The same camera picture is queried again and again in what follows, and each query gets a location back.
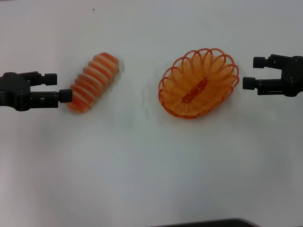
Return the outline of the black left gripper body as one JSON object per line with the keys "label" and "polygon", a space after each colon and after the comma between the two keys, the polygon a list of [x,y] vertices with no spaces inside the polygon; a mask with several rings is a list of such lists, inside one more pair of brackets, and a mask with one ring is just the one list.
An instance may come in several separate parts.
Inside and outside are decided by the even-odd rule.
{"label": "black left gripper body", "polygon": [[0,105],[21,112],[30,109],[30,82],[24,75],[7,72],[0,77]]}

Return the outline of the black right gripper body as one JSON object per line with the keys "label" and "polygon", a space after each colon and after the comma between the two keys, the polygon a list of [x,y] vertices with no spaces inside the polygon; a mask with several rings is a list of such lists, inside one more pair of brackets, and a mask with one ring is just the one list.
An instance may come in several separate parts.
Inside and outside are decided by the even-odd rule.
{"label": "black right gripper body", "polygon": [[283,93],[295,97],[303,91],[303,57],[291,57],[282,69]]}

